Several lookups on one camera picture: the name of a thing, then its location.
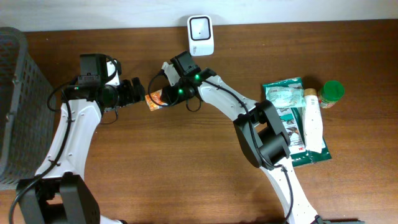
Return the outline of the green lid jar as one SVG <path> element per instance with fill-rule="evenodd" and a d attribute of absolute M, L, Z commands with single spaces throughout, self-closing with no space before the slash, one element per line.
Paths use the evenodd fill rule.
<path fill-rule="evenodd" d="M 331 108 L 345 94 L 344 86 L 336 80 L 327 81 L 318 91 L 318 101 L 321 108 Z"/>

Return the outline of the small orange packet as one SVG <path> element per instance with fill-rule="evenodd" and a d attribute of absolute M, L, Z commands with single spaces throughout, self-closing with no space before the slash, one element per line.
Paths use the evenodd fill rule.
<path fill-rule="evenodd" d="M 161 109 L 165 104 L 161 100 L 162 90 L 157 90 L 145 96 L 146 103 L 151 111 Z"/>

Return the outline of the white cream tube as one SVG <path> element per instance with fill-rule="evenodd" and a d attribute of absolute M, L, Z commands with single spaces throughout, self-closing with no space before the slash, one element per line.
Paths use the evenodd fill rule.
<path fill-rule="evenodd" d="M 323 122 L 316 89 L 304 90 L 305 107 L 302 110 L 303 136 L 308 151 L 321 153 L 323 146 Z"/>

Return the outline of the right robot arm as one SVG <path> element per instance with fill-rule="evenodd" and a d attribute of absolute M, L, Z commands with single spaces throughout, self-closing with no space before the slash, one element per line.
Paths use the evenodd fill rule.
<path fill-rule="evenodd" d="M 228 86 L 209 68 L 192 76 L 161 69 L 177 99 L 194 95 L 208 103 L 232 122 L 246 159 L 265 173 L 284 211 L 284 223 L 322 223 L 308 201 L 295 174 L 290 156 L 290 138 L 274 105 L 257 102 Z"/>

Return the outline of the mint green tissue packet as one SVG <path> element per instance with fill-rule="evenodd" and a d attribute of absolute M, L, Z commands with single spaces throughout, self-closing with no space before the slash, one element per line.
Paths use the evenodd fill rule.
<path fill-rule="evenodd" d="M 305 106 L 303 89 L 272 86 L 266 87 L 266 99 L 276 108 L 301 108 Z"/>

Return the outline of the green wipes packet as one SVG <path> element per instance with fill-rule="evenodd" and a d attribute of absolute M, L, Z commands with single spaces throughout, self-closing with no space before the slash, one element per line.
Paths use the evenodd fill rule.
<path fill-rule="evenodd" d="M 266 87 L 285 86 L 303 89 L 302 79 L 300 77 L 280 80 L 274 83 L 263 84 L 264 93 L 266 95 Z M 308 151 L 305 148 L 303 136 L 303 122 L 301 108 L 276 108 L 277 113 L 282 120 L 284 128 L 290 138 L 290 156 L 294 167 L 316 164 L 317 162 L 327 161 L 332 158 L 325 142 L 322 143 L 323 149 L 321 153 Z"/>

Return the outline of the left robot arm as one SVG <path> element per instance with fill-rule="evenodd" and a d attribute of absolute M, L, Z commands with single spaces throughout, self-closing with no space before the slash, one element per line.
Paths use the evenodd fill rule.
<path fill-rule="evenodd" d="M 19 207 L 26 223 L 121 223 L 102 215 L 84 182 L 92 137 L 107 111 L 144 101 L 139 78 L 110 84 L 68 85 L 61 90 L 60 122 L 50 149 L 32 179 L 17 185 L 9 211 Z"/>

